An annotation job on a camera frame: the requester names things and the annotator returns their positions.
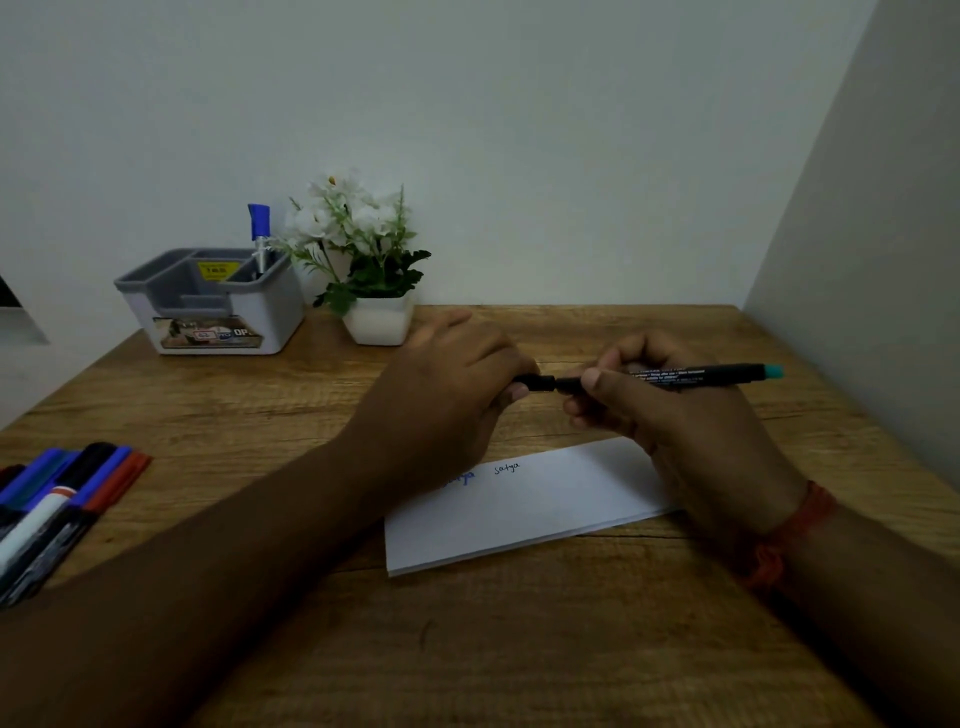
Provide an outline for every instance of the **white paper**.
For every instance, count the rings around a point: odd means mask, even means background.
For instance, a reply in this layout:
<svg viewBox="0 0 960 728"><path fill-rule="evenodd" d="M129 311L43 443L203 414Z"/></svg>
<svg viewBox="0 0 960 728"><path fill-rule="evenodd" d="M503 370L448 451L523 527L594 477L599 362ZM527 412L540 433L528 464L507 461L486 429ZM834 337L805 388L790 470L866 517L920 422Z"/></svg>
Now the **white paper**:
<svg viewBox="0 0 960 728"><path fill-rule="evenodd" d="M478 465L385 521L399 576L676 510L647 454L616 437Z"/></svg>

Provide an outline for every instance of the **potted plant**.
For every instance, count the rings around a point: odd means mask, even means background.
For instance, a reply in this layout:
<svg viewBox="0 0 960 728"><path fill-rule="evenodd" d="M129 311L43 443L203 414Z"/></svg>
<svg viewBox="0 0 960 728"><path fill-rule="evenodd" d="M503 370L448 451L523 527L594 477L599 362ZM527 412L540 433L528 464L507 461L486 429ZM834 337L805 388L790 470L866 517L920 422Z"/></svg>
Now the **potted plant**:
<svg viewBox="0 0 960 728"><path fill-rule="evenodd" d="M414 288L423 277L411 266L430 257L407 248L417 234L407 227L403 187L375 197L353 175L328 177L290 202L287 231L271 247L329 277L314 306L325 303L343 318L357 344L402 344L413 318ZM338 273L331 254L348 257L345 274Z"/></svg>

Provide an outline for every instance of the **wood grain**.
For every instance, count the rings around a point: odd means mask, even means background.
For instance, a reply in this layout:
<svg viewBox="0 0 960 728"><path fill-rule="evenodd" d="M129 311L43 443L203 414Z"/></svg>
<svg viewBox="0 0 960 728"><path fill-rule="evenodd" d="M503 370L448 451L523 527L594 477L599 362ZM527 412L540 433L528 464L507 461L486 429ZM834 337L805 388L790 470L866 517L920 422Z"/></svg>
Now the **wood grain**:
<svg viewBox="0 0 960 728"><path fill-rule="evenodd" d="M780 446L848 504L960 556L960 498L735 308L475 311L548 373L650 327L721 361L782 364L786 379L745 388ZM392 353L353 345L321 312L276 356L162 357L132 336L0 433L0 464L101 439L156 459L53 582L332 437ZM488 459L596 437L572 430L559 402L534 395L511 408ZM680 515L390 580L374 530L251 646L193 724L874 724L708 551Z"/></svg>

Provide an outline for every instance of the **desk organizer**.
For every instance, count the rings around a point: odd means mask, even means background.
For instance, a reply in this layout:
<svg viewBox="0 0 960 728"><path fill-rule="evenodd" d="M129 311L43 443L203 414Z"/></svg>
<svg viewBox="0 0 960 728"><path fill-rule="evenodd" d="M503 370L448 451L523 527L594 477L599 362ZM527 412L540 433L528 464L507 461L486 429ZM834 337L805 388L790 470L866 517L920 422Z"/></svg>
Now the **desk organizer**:
<svg viewBox="0 0 960 728"><path fill-rule="evenodd" d="M290 257L253 248L177 248L113 282L162 354L277 353L303 320Z"/></svg>

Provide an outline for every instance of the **yellow price sticker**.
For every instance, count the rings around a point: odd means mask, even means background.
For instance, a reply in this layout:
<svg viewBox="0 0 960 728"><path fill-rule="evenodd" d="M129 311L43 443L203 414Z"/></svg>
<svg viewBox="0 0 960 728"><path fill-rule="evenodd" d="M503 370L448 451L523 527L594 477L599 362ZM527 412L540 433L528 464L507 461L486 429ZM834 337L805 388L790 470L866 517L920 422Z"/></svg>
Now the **yellow price sticker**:
<svg viewBox="0 0 960 728"><path fill-rule="evenodd" d="M239 260L203 260L197 261L200 275L204 280L223 280L236 273L240 267Z"/></svg>

